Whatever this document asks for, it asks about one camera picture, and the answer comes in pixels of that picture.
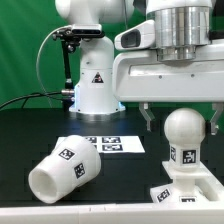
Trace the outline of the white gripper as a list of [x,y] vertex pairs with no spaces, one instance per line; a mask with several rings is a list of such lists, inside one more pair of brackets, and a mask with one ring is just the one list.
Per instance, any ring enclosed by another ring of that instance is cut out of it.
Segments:
[[141,102],[148,131],[155,121],[148,102],[214,102],[207,132],[216,135],[224,112],[224,43],[198,47],[194,60],[159,62],[155,50],[121,53],[114,60],[112,86],[119,101]]

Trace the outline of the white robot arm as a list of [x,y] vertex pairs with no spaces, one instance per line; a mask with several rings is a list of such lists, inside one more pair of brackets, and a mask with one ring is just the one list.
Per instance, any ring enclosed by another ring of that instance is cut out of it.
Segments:
[[55,0],[67,26],[63,52],[80,53],[68,82],[71,112],[103,120],[136,102],[210,102],[224,111],[224,33],[210,27],[216,0]]

